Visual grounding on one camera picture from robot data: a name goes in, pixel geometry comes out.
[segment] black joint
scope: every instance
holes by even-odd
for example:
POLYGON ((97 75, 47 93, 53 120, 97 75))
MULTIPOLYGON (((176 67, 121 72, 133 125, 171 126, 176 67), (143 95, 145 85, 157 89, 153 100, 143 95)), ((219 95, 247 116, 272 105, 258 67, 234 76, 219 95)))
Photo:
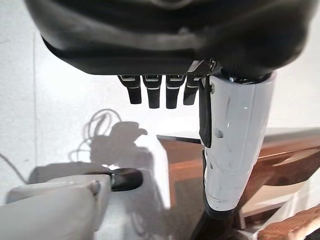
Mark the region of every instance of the black joint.
POLYGON ((210 77, 207 76, 205 86, 199 83, 199 135, 207 148, 211 147, 212 140, 211 90, 210 77))
POLYGON ((128 90, 130 103, 141 104, 141 87, 139 75, 122 75, 118 76, 120 82, 128 90))
POLYGON ((162 75, 146 75, 142 76, 142 78, 148 93, 149 108, 158 109, 160 107, 162 75))

